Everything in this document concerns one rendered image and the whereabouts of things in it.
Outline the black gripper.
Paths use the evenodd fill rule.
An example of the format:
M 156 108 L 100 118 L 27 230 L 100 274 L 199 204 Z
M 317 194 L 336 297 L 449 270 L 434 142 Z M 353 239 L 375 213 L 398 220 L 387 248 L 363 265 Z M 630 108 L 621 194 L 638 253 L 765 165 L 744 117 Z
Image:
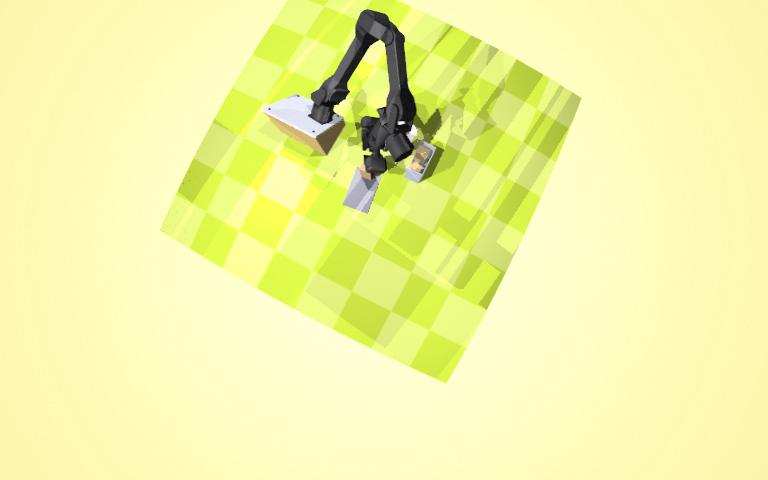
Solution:
M 367 173 L 384 174 L 387 171 L 386 159 L 380 154 L 380 150 L 385 147 L 385 140 L 381 140 L 375 136 L 373 132 L 373 126 L 379 118 L 364 116 L 361 119 L 362 133 L 362 151 L 369 149 L 370 155 L 363 155 L 363 164 L 365 164 L 365 171 Z

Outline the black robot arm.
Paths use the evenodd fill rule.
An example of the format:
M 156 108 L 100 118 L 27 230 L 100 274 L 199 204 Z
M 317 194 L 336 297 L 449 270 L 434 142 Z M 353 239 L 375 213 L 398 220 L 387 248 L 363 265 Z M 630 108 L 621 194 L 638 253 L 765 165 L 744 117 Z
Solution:
M 376 137 L 385 140 L 383 152 L 389 150 L 394 161 L 399 162 L 409 158 L 413 152 L 414 146 L 406 132 L 412 129 L 417 109 L 407 81 L 405 36 L 389 21 L 386 13 L 370 9 L 360 13 L 355 24 L 355 37 L 334 75 L 311 93 L 314 103 L 308 117 L 321 125 L 333 120 L 335 105 L 346 100 L 350 93 L 347 82 L 368 48 L 379 40 L 385 44 L 390 91 L 386 106 L 376 109 L 379 119 L 373 126 L 373 132 Z M 398 124 L 400 121 L 404 124 Z

